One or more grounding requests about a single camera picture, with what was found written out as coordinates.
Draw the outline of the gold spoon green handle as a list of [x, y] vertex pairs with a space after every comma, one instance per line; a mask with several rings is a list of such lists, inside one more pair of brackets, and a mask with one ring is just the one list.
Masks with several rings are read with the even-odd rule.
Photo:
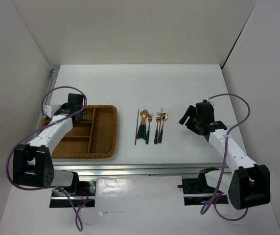
[[143, 138], [144, 121], [145, 121], [145, 118], [146, 118], [147, 114], [148, 114], [147, 110], [142, 110], [140, 112], [141, 122], [140, 122], [138, 133], [137, 133], [137, 139], [142, 139]]
[[148, 117], [148, 110], [143, 111], [143, 127], [142, 127], [142, 138], [146, 140], [146, 118]]
[[162, 113], [162, 127], [161, 127], [160, 134], [159, 134], [159, 143], [162, 142], [164, 123], [165, 123], [167, 120], [168, 120], [168, 114], [167, 114], [167, 113]]

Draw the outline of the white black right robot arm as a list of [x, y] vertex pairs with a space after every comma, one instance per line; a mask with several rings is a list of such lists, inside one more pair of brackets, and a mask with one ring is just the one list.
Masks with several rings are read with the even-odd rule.
[[218, 191], [226, 194], [237, 210], [270, 203], [268, 167], [264, 164], [258, 165], [228, 135], [225, 124], [214, 119], [211, 103], [204, 100], [195, 106], [190, 105], [179, 123], [205, 137], [226, 160], [225, 165], [231, 171], [226, 174], [215, 167], [202, 169], [197, 180], [200, 191], [207, 192], [218, 187]]

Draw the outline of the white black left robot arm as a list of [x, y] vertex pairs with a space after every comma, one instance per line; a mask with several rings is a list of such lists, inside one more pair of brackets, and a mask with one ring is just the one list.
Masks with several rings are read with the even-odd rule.
[[51, 155], [62, 138], [82, 120], [86, 103], [84, 95], [69, 94], [66, 103], [51, 111], [51, 122], [42, 127], [33, 140], [14, 148], [10, 179], [15, 186], [28, 186], [29, 190], [60, 186], [68, 195], [80, 191], [78, 174], [55, 170]]

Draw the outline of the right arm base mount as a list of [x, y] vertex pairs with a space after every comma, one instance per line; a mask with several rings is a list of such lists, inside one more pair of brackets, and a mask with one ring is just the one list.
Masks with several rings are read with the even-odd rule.
[[215, 188], [206, 184], [205, 174], [218, 170], [216, 167], [205, 168], [200, 170], [197, 178], [182, 179], [182, 184], [177, 188], [183, 190], [185, 206], [204, 205], [211, 199]]

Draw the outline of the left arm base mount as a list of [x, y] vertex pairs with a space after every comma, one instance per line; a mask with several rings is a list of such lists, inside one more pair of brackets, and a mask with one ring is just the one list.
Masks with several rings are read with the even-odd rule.
[[[92, 208], [95, 206], [96, 181], [79, 181], [74, 186], [61, 187], [71, 199], [76, 208], [80, 206]], [[53, 189], [50, 198], [50, 208], [71, 208], [71, 203], [65, 194]]]

